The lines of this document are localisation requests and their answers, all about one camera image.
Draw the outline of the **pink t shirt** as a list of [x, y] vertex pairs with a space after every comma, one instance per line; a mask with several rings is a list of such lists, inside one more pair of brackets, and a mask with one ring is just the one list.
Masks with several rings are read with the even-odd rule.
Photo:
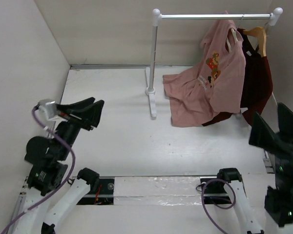
[[174, 127], [201, 126], [222, 112], [239, 113], [245, 77], [243, 50], [225, 48], [225, 20], [216, 21], [201, 41], [201, 61], [179, 74], [163, 75]]

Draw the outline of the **cream plastic hanger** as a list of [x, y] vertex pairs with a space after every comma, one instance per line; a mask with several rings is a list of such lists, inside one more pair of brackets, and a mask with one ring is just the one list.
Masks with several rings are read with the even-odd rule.
[[225, 42], [225, 48], [228, 53], [232, 53], [235, 50], [242, 50], [243, 38], [237, 30], [237, 26], [232, 19], [226, 19], [227, 36]]

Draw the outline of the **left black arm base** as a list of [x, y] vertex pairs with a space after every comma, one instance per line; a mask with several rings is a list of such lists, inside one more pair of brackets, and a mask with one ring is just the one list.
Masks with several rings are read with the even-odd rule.
[[114, 203], [114, 177], [86, 176], [86, 182], [97, 181], [96, 190], [90, 190], [77, 205], [113, 205]]

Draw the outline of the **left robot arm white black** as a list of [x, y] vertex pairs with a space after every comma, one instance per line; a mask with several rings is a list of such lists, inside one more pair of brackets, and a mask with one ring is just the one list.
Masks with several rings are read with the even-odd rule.
[[98, 127], [105, 102], [89, 97], [61, 105], [51, 99], [32, 110], [36, 123], [52, 137], [35, 136], [26, 145], [25, 161], [32, 165], [27, 179], [24, 210], [16, 234], [54, 234], [78, 201], [99, 188], [99, 174], [89, 168], [79, 171], [70, 189], [50, 209], [51, 197], [69, 180], [76, 163], [72, 149], [80, 132]]

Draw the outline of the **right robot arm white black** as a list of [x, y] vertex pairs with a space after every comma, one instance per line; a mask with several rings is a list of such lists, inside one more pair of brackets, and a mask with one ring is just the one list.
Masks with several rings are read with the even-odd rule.
[[293, 234], [293, 111], [277, 105], [277, 131], [256, 113], [249, 145], [271, 154], [273, 175], [248, 188], [236, 168], [219, 170], [216, 186], [226, 192], [243, 234]]

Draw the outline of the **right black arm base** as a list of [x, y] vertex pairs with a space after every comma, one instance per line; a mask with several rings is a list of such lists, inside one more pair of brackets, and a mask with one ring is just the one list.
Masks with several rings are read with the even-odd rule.
[[245, 200], [243, 179], [238, 172], [219, 171], [217, 175], [201, 176], [196, 190], [201, 193], [204, 204], [238, 207]]

